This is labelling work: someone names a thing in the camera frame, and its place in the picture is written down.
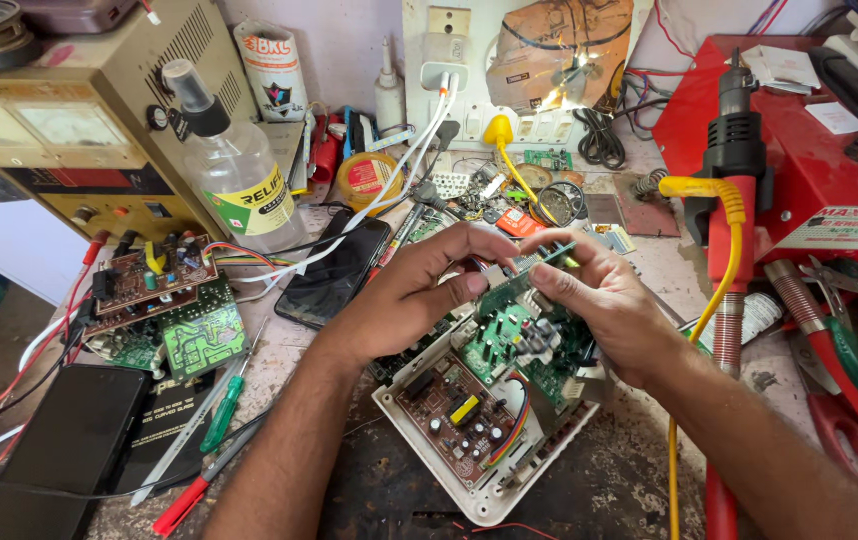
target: hand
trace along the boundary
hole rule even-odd
[[[446,313],[488,288],[479,272],[436,286],[452,262],[470,254],[508,265],[508,258],[519,255],[519,248],[497,231],[466,222],[406,246],[322,329],[313,348],[349,354],[360,368],[377,357],[405,350]]]
[[[536,264],[529,280],[549,299],[582,317],[616,374],[627,385],[643,388],[667,370],[681,367],[691,346],[659,310],[628,262],[580,232],[544,230],[523,240],[529,254],[553,241],[576,242],[571,257],[579,268],[559,270]]]

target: green pliers handle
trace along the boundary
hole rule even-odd
[[[209,425],[209,430],[202,439],[202,444],[198,448],[203,453],[208,454],[212,450],[219,447],[219,442],[222,436],[225,435],[225,429],[229,427],[229,420],[232,420],[232,415],[236,411],[236,401],[239,400],[239,394],[243,393],[245,379],[239,375],[232,377],[229,381],[229,387],[225,390],[225,397],[219,403],[219,408],[216,409],[216,418]]]
[[[832,334],[836,356],[839,357],[843,371],[858,390],[858,337],[835,317],[826,317],[825,325]]]

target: person's left hand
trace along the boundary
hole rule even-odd
[[[439,275],[469,255],[508,265],[519,248],[495,230],[459,222],[400,249],[313,341],[313,349],[350,357],[360,369],[378,357],[398,354],[418,341],[446,313],[479,296],[488,281],[480,272]]]

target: black smartphone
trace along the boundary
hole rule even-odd
[[[322,233],[330,239],[342,232],[352,217],[341,210]],[[369,268],[379,259],[391,229],[378,219],[350,232],[334,251],[322,260],[306,266],[305,274],[296,275],[275,303],[275,312],[309,328],[321,329],[359,292]],[[321,253],[329,244],[316,246],[309,256]]]
[[[0,480],[104,493],[149,381],[148,372],[121,367],[62,368]],[[0,540],[83,538],[97,502],[0,487]]]

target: red tool case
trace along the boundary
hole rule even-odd
[[[682,78],[652,129],[669,172],[690,175],[702,167],[706,127],[719,114],[719,76],[728,69],[724,62],[733,47],[805,51],[821,43],[792,36],[708,37],[696,67]],[[832,95],[825,86],[815,93]],[[764,87],[751,97],[774,169],[772,209],[756,215],[755,260],[806,263],[812,253],[823,261],[839,255],[858,261],[858,162],[843,153],[858,133],[833,136],[805,105],[801,95],[777,95]]]

